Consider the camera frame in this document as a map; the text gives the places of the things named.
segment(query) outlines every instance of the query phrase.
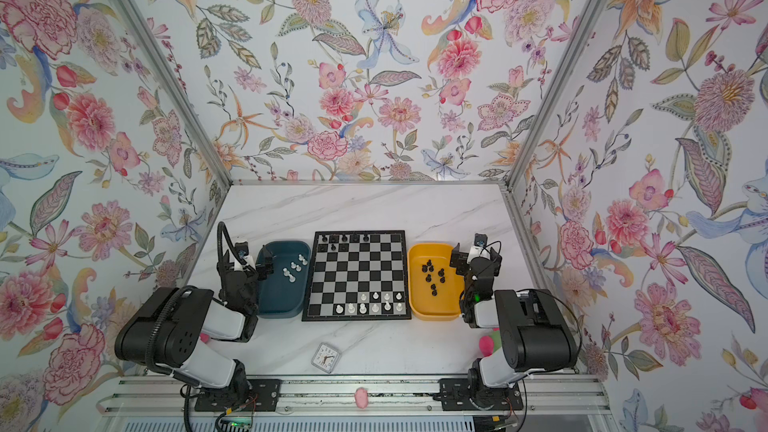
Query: floral wallpaper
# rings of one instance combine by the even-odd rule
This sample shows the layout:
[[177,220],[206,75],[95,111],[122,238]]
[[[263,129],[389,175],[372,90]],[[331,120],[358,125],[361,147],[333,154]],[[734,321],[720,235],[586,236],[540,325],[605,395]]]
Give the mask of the floral wallpaper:
[[768,431],[764,2],[609,0],[514,186],[624,432]]
[[136,372],[115,337],[223,201],[146,62],[107,0],[0,0],[3,432],[95,425]]
[[586,0],[135,2],[251,183],[501,179]]

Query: marble surface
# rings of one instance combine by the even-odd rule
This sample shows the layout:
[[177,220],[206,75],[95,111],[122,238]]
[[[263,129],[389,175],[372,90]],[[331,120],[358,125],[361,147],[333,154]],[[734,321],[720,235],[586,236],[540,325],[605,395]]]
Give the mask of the marble surface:
[[[409,248],[420,242],[460,242],[466,252],[475,233],[484,233],[490,241],[502,242],[502,270],[494,288],[533,287],[496,184],[235,186],[219,220],[233,242],[248,241],[251,251],[275,240],[311,246],[319,230],[404,229]],[[189,283],[216,292],[220,288],[215,230]],[[311,364],[321,342],[342,353],[334,374],[450,374],[465,373],[480,357],[478,340],[485,333],[460,318],[302,322],[300,314],[260,318],[246,344],[210,344],[244,362],[249,374],[321,374]]]

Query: clock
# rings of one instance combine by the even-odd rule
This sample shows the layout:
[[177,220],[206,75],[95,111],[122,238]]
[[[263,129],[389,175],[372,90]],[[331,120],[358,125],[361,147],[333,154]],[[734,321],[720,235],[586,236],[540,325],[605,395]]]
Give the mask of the clock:
[[341,357],[341,352],[328,344],[320,344],[312,359],[312,365],[321,369],[326,374],[330,374],[339,357]]

